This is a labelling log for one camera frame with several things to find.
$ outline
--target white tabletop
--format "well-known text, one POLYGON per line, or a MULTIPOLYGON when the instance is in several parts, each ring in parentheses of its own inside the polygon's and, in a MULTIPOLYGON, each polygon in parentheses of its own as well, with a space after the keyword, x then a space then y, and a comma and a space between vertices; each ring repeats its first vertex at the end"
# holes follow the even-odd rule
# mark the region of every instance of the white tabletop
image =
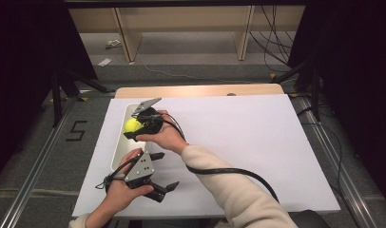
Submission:
MULTIPOLYGON (((142 99, 113 99, 73 211, 78 217, 92 212, 105 197, 95 185, 111 172, 125 109, 142 99)), ((180 124, 190 144, 200 144, 238 168, 262 176, 289 212, 311 209, 334 212, 338 202, 286 95, 163 98, 153 106, 166 109, 180 124)), ((154 161, 152 180, 161 186, 179 181, 175 191, 159 203, 140 197, 117 217, 172 219, 222 217, 223 210, 176 154, 165 152, 154 161)), ((261 183, 254 180, 263 189, 261 183)))

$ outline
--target yellow ball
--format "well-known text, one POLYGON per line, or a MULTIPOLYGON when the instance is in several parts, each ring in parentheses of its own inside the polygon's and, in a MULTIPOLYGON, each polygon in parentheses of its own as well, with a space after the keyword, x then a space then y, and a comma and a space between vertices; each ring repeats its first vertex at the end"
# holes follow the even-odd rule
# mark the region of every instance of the yellow ball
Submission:
POLYGON ((143 125, 137 119, 131 118, 125 123, 125 132, 134 132, 142 127, 143 125))

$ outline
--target person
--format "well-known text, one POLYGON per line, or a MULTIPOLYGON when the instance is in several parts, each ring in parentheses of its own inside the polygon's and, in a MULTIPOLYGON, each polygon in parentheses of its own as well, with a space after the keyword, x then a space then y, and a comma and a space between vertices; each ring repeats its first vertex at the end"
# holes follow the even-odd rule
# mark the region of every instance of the person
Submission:
MULTIPOLYGON (((167 111, 162 110, 159 113, 165 120, 172 122, 166 115, 167 111)), ((180 133, 167 123, 164 123, 159 133, 140 135, 137 140, 154 142, 163 149, 171 150, 180 155, 185 164, 197 169, 232 167, 207 148, 187 143, 180 133)), ((131 151, 123 157, 121 163, 141 152, 141 149, 131 151)), ((125 173, 128 167, 129 165, 125 166, 120 172, 125 173)), ((226 221, 220 220, 215 227, 297 227, 280 204, 245 175, 217 174, 197 177, 225 212, 226 221)), ((102 227, 117 212, 126 209, 134 199, 151 191, 153 188, 149 185, 130 189, 124 181, 113 181, 102 203, 91 214, 72 220, 69 227, 102 227)))

